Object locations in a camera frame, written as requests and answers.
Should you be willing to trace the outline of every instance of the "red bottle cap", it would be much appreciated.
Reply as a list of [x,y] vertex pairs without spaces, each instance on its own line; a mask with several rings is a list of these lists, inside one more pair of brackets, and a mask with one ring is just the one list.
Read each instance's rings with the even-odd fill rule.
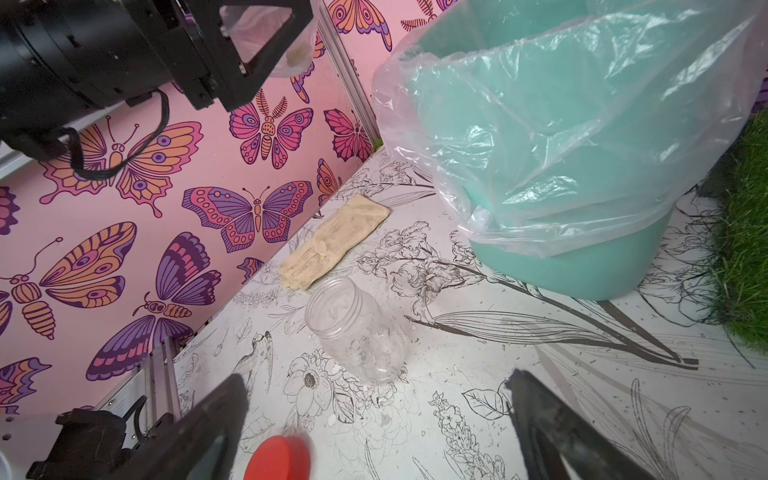
[[248,462],[243,480],[308,480],[310,451],[297,437],[270,437]]

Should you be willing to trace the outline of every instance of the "plastic trash bag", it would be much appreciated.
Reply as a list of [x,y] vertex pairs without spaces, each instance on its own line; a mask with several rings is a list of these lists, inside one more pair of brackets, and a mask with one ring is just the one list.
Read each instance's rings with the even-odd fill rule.
[[470,240],[550,257],[670,212],[744,126],[766,37],[764,0],[462,0],[373,109]]
[[[295,77],[310,66],[315,53],[319,0],[310,0],[310,3],[314,18],[277,62],[270,77]],[[247,61],[259,53],[283,26],[290,16],[290,8],[225,5],[220,8],[219,13],[237,53],[241,59]]]

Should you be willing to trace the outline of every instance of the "clear plastic jar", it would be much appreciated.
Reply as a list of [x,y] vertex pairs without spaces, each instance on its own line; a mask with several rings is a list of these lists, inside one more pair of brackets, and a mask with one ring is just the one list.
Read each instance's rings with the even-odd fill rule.
[[394,379],[405,364],[409,340],[402,324],[346,276],[318,285],[304,319],[326,352],[359,380]]

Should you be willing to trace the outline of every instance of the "butterfly wallpaper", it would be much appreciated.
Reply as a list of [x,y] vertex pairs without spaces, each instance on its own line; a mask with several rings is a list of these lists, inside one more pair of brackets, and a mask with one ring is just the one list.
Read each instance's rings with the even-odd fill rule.
[[362,89],[371,97],[373,72],[415,28],[459,0],[324,0]]
[[[319,36],[304,75],[234,112],[163,89],[168,127],[115,178],[78,178],[64,156],[0,180],[0,412],[97,405],[163,339],[189,340],[362,165],[335,149],[366,147]],[[159,117],[152,98],[84,129],[86,165],[122,161]]]
[[13,203],[16,198],[8,187],[0,187],[0,235],[11,233],[11,226],[16,225],[18,220],[13,214],[18,212],[18,205]]

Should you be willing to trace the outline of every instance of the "folded towel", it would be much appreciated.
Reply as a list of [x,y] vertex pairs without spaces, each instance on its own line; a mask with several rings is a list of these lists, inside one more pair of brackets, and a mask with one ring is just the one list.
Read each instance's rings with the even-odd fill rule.
[[280,266],[280,282],[290,289],[306,290],[388,216],[389,208],[362,195],[350,198]]

